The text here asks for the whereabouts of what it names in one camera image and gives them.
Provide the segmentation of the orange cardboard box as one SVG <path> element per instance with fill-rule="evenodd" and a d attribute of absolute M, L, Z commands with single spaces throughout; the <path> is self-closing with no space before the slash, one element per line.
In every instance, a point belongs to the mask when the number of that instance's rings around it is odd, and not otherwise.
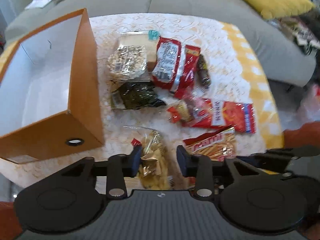
<path fill-rule="evenodd" d="M 97 44 L 80 9 L 1 55 L 1 158 L 25 164 L 103 144 Z"/>

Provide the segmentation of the white lace tablecloth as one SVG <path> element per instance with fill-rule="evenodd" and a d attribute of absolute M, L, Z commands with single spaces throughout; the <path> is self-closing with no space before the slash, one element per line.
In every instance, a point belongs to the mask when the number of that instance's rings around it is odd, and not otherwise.
<path fill-rule="evenodd" d="M 81 9 L 20 38 L 1 55 L 1 174 L 20 187 L 84 158 L 143 146 L 129 188 L 185 188 L 176 147 L 229 126 L 198 146 L 217 160 L 264 151 L 272 95 L 254 86 L 255 53 L 240 30 L 208 18 Z"/>

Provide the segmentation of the striped french fries packet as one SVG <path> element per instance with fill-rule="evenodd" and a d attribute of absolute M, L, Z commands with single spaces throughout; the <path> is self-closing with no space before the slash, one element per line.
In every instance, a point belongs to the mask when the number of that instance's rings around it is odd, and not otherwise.
<path fill-rule="evenodd" d="M 205 155 L 212 161 L 224 161 L 227 158 L 232 159 L 237 156 L 233 126 L 204 133 L 196 138 L 185 139 L 183 143 L 189 154 Z"/>

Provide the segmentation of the yellow checked tablecloth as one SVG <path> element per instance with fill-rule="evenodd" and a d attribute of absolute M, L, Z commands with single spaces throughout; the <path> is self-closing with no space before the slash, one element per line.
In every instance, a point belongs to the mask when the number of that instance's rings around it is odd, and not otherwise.
<path fill-rule="evenodd" d="M 146 27 L 157 28 L 167 37 L 201 46 L 209 65 L 212 85 L 206 92 L 198 88 L 198 94 L 205 94 L 214 100 L 253 104 L 257 130 L 254 134 L 236 134 L 238 155 L 247 156 L 283 146 L 279 116 L 267 78 L 253 50 L 237 27 L 207 18 L 175 15 L 165 15 L 163 21 L 154 21 L 147 14 L 94 17 L 90 23 L 98 46 L 99 89 L 105 135 L 104 146 L 98 150 L 90 150 L 90 155 L 105 158 L 127 152 L 131 147 L 131 140 L 139 137 L 138 132 L 133 130 L 136 126 L 159 130 L 171 151 L 184 139 L 204 133 L 202 128 L 186 128 L 171 123 L 164 109 L 111 109 L 112 86 L 106 78 L 106 58 L 118 33 Z"/>

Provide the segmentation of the dark seaweed snack bag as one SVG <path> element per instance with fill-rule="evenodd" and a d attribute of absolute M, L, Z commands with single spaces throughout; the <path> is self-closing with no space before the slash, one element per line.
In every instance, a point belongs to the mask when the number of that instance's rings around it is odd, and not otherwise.
<path fill-rule="evenodd" d="M 155 92 L 152 82 L 125 82 L 111 92 L 111 107 L 123 110 L 157 108 L 166 106 Z"/>

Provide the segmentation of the clear bag yellow chips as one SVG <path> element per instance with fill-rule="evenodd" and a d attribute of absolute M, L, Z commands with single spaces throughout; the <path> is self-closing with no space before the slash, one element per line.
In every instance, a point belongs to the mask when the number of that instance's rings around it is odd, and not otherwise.
<path fill-rule="evenodd" d="M 132 146 L 142 147 L 137 174 L 142 187 L 147 190 L 173 190 L 172 165 L 161 132 L 138 126 L 124 126 L 124 130 L 131 133 Z"/>

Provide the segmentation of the magazines pile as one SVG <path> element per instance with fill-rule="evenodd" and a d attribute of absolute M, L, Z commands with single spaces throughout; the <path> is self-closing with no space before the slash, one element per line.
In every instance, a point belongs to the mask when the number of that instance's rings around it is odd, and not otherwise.
<path fill-rule="evenodd" d="M 268 23 L 281 31 L 305 55 L 316 55 L 319 51 L 319 39 L 298 17 L 272 19 Z"/>

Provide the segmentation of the large red snack bag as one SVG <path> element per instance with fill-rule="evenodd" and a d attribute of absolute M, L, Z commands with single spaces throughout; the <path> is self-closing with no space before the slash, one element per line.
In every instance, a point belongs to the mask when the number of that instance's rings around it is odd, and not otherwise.
<path fill-rule="evenodd" d="M 200 54 L 200 47 L 183 44 L 173 38 L 160 37 L 156 65 L 151 72 L 153 83 L 181 99 L 185 91 L 194 86 Z"/>

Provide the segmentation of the red spicy snack packet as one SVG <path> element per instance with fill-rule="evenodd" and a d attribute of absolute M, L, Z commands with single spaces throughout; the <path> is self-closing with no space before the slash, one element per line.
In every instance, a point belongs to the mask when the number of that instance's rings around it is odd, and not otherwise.
<path fill-rule="evenodd" d="M 199 121 L 190 121 L 183 126 L 196 128 L 224 128 L 233 126 L 236 132 L 253 134 L 257 130 L 252 103 L 215 101 L 202 99 L 209 110 Z"/>

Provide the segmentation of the grey sofa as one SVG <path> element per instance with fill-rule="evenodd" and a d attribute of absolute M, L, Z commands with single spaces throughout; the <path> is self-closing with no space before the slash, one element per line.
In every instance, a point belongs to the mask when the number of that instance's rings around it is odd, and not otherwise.
<path fill-rule="evenodd" d="M 90 17 L 138 12 L 191 15 L 236 25 L 257 55 L 266 76 L 295 86 L 306 85 L 316 58 L 305 55 L 281 31 L 263 20 L 243 0 L 57 0 L 42 9 L 23 10 L 6 28 L 8 42 L 55 18 L 82 8 Z"/>

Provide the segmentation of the dark sausage stick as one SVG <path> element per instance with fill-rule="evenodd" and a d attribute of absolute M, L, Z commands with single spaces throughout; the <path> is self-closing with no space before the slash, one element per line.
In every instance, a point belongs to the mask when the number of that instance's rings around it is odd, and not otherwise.
<path fill-rule="evenodd" d="M 211 85 L 210 74 L 208 71 L 207 63 L 202 54 L 199 55 L 196 70 L 200 84 L 206 89 L 209 88 Z"/>

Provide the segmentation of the papers on sofa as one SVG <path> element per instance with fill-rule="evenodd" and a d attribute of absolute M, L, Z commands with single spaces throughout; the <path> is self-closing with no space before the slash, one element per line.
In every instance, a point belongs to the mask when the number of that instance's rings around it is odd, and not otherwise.
<path fill-rule="evenodd" d="M 29 3 L 26 7 L 25 10 L 29 9 L 36 9 L 36 8 L 44 8 L 46 7 L 50 2 L 53 0 L 32 0 L 31 3 Z"/>

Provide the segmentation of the small clear candy bag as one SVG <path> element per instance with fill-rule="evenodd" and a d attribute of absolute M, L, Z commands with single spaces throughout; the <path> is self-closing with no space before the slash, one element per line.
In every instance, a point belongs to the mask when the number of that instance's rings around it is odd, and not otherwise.
<path fill-rule="evenodd" d="M 201 103 L 196 99 L 180 100 L 172 104 L 167 109 L 169 119 L 173 123 L 177 123 L 179 121 L 184 123 L 197 123 L 201 120 L 200 111 Z"/>

